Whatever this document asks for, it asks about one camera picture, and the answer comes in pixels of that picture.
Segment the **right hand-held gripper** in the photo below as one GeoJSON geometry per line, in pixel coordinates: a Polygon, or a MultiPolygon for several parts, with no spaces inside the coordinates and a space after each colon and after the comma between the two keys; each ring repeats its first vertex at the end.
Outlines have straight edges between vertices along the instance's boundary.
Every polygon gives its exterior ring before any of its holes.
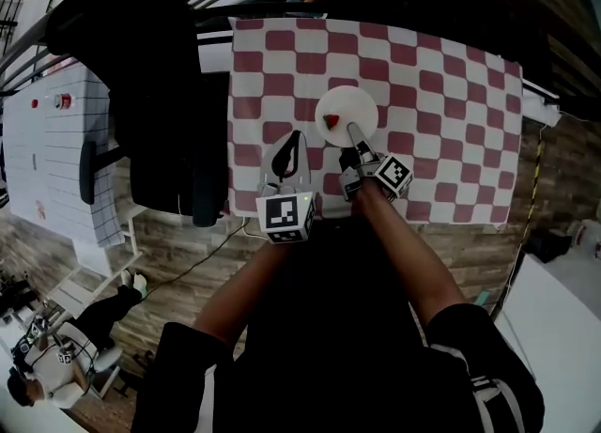
{"type": "Polygon", "coordinates": [[[399,198],[412,181],[412,172],[394,155],[384,156],[369,145],[360,126],[347,124],[353,147],[342,148],[340,184],[346,201],[352,201],[366,179],[374,180],[389,201],[399,198]]]}

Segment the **white round plate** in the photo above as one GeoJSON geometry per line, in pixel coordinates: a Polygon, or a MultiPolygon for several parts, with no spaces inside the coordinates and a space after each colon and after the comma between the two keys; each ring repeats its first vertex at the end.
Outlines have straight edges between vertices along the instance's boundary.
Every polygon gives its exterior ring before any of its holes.
{"type": "Polygon", "coordinates": [[[349,122],[357,123],[367,139],[378,127],[378,107],[372,97],[362,89],[341,85],[326,92],[318,101],[315,110],[315,125],[323,139],[336,147],[351,147],[347,131],[349,122]],[[340,116],[336,128],[328,131],[322,117],[326,114],[340,116]]]}

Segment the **person's left forearm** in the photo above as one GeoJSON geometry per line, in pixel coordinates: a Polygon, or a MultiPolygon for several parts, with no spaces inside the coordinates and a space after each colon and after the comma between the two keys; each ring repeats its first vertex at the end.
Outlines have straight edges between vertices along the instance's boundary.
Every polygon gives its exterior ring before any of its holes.
{"type": "Polygon", "coordinates": [[[233,348],[294,244],[266,243],[203,306],[193,328],[233,348]]]}

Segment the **person's right forearm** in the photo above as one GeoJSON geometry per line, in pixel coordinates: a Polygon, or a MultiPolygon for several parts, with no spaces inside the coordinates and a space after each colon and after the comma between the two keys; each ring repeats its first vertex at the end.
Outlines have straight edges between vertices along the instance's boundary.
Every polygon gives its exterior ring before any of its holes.
{"type": "Polygon", "coordinates": [[[397,271],[422,326],[447,307],[466,301],[447,267],[409,227],[374,180],[362,182],[355,202],[397,271]]]}

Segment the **red white checkered tablecloth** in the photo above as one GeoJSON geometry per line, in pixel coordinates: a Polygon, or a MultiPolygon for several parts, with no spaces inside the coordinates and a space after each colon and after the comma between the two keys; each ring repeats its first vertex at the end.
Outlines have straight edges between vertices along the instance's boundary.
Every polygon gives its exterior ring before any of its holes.
{"type": "Polygon", "coordinates": [[[359,88],[377,110],[373,148],[413,179],[395,202],[414,224],[507,221],[522,126],[518,64],[470,46],[376,23],[275,18],[232,23],[227,140],[231,213],[256,214],[260,165],[292,131],[306,139],[312,188],[328,218],[351,207],[339,149],[317,106],[359,88]]]}

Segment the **black office chair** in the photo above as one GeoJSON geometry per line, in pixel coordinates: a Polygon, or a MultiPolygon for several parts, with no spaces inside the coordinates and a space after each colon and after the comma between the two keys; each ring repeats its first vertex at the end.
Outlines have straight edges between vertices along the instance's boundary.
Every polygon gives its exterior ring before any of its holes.
{"type": "Polygon", "coordinates": [[[217,223],[227,198],[227,83],[201,71],[191,8],[184,0],[63,0],[48,17],[49,51],[67,54],[107,87],[115,149],[85,141],[80,193],[91,176],[130,161],[133,201],[217,223]]]}

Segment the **person's black clothing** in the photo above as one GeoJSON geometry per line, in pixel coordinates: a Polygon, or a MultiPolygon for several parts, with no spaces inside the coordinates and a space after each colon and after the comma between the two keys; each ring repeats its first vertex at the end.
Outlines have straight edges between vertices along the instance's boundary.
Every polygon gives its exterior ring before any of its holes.
{"type": "Polygon", "coordinates": [[[131,433],[541,433],[545,405],[487,311],[422,326],[364,217],[317,223],[233,348],[169,322],[131,433]]]}

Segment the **yellow black striped tape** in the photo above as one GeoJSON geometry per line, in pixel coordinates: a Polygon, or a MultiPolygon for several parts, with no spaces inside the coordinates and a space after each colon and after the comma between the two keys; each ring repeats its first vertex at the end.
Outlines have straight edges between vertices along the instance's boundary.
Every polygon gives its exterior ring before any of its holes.
{"type": "Polygon", "coordinates": [[[536,157],[535,157],[535,163],[534,163],[534,174],[533,174],[533,178],[532,178],[532,197],[531,197],[531,202],[530,202],[530,206],[528,209],[528,215],[527,215],[527,219],[526,219],[526,223],[525,223],[522,240],[525,240],[528,237],[530,225],[531,225],[531,221],[532,221],[532,216],[533,216],[533,212],[534,212],[534,206],[535,206],[535,200],[536,200],[538,182],[539,182],[539,176],[540,176],[540,164],[541,164],[542,150],[543,150],[543,131],[546,128],[547,128],[547,126],[543,126],[538,133],[538,141],[537,141],[537,146],[536,146],[536,157]]]}

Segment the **white flat board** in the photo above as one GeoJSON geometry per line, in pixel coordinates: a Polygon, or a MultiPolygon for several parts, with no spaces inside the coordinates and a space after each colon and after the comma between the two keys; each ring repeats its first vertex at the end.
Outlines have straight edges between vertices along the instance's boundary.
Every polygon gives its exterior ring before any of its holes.
{"type": "Polygon", "coordinates": [[[557,104],[527,88],[523,90],[521,111],[525,118],[550,128],[556,127],[561,118],[557,104]]]}

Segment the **black box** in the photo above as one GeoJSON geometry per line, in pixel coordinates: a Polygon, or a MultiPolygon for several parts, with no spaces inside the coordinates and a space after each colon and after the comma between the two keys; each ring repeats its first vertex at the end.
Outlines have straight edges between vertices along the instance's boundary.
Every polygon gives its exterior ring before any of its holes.
{"type": "Polygon", "coordinates": [[[536,256],[541,262],[547,263],[569,250],[572,237],[544,229],[533,230],[524,246],[527,254],[536,256]]]}

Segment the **white grid-cloth table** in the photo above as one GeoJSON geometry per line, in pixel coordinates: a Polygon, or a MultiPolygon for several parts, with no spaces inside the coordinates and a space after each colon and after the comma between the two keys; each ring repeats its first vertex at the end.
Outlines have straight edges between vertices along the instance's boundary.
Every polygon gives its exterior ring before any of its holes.
{"type": "Polygon", "coordinates": [[[3,150],[12,214],[71,240],[99,247],[124,241],[116,214],[112,167],[94,175],[94,203],[80,195],[84,142],[109,146],[107,86],[76,63],[28,85],[3,107],[3,150]],[[74,104],[54,108],[54,96],[69,93],[74,104]]]}

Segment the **white metal rack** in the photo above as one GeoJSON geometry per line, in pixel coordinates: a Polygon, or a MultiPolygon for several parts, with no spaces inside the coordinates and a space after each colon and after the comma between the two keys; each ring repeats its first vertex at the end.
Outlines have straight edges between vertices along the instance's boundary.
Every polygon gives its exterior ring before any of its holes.
{"type": "Polygon", "coordinates": [[[125,227],[121,232],[131,246],[131,253],[123,261],[112,262],[106,248],[73,242],[77,267],[47,296],[48,300],[62,308],[61,317],[66,317],[67,314],[78,317],[106,287],[120,278],[122,271],[133,266],[141,258],[143,253],[137,244],[134,218],[145,211],[145,207],[136,206],[122,217],[125,227]]]}

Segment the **white bucket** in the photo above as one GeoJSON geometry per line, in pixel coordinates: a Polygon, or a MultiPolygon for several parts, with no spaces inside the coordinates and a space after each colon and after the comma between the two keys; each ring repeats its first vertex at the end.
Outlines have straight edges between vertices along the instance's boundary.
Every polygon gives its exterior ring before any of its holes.
{"type": "Polygon", "coordinates": [[[572,237],[572,246],[583,254],[601,260],[601,223],[594,220],[573,222],[568,235],[572,237]]]}

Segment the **white swivel chair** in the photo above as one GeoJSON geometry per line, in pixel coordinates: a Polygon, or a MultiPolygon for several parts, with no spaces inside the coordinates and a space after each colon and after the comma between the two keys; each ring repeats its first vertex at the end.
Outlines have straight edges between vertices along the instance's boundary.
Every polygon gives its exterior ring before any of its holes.
{"type": "Polygon", "coordinates": [[[86,375],[88,391],[103,399],[120,372],[123,349],[112,341],[108,347],[98,347],[70,322],[60,326],[58,339],[62,342],[59,359],[64,363],[76,362],[86,375]]]}

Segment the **plain white table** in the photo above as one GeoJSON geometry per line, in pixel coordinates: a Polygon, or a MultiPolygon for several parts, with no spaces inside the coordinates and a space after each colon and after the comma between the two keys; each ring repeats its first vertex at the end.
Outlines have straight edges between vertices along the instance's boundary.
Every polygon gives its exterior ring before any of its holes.
{"type": "Polygon", "coordinates": [[[495,324],[542,392],[542,432],[601,433],[601,260],[525,255],[495,324]]]}

